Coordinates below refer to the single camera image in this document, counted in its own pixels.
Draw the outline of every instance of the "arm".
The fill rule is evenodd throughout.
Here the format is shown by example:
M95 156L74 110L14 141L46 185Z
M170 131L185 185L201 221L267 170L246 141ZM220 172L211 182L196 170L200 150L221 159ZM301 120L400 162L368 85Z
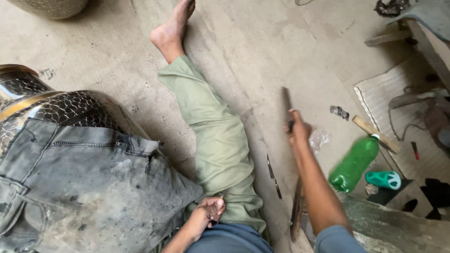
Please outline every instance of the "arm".
M211 228L211 221L218 221L226 210L221 197L204 198L192 212L188 221L162 249L162 253L183 253L202 236L206 227Z
M328 185L308 144L311 127L305 124L296 110L290 110L295 123L289 136L297 167L303 182L308 213L314 234L333 225L345 227L352 235L350 223L341 203Z

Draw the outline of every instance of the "concrete floor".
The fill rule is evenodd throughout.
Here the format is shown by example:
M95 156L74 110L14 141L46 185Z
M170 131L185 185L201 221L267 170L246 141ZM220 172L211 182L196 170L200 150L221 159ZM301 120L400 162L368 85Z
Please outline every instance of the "concrete floor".
M365 116L353 85L386 72L413 49L403 42L369 48L364 40L386 30L375 0L197 0L185 40L187 55L245 123L255 161L255 188L275 252L300 252L289 226L297 171L282 131L281 87L305 121L332 133L316 156L324 173L364 132L330 114L342 106ZM176 0L91 0L79 15L49 21L0 3L1 64L27 65L53 76L56 90L100 90L121 101L188 177L195 136L182 121L174 95L157 81L166 62L150 31L166 21ZM283 199L270 179L270 155ZM380 156L379 167L387 167Z

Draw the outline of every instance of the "brass rim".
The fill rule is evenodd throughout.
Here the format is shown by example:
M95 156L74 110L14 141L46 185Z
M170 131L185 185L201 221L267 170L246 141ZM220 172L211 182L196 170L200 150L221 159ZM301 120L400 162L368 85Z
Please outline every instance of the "brass rim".
M8 108L6 108L5 110L3 110L0 113L0 122L3 121L4 119L6 119L7 117L13 115L14 113L34 104L36 102L39 102L39 101L49 98L51 96L58 95L60 93L62 93L62 91L52 91L49 93L44 93L41 95L37 95L37 96L31 97L31 98L19 101L16 104L9 106Z
M30 69L29 67L23 66L23 65L19 65L19 64L2 64L2 65L0 65L0 75L5 74L5 73L10 73L10 72L28 72L28 73L31 73L31 74L39 77L37 75L36 71Z

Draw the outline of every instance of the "bare foot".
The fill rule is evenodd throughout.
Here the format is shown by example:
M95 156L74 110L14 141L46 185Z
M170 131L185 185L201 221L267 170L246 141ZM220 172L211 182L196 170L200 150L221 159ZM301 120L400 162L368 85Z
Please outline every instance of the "bare foot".
M167 23L162 24L150 33L150 40L166 61L171 64L178 56L184 55L183 38L186 24L195 10L195 0L181 0L173 9Z

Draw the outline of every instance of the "person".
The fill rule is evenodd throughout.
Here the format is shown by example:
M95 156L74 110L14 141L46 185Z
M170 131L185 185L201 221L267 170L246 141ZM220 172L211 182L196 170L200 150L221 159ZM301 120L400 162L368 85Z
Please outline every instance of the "person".
M159 80L175 92L181 115L195 133L195 172L204 191L201 201L187 206L187 222L162 251L273 252L260 236L266 223L258 214L262 199L252 186L253 162L243 123L183 49L186 23L194 10L195 0L181 0L169 21L150 33L151 42L169 63L160 70ZM305 187L308 213L317 236L316 251L365 252L352 237L340 202L311 152L307 125L298 111L290 113L295 123L289 141Z

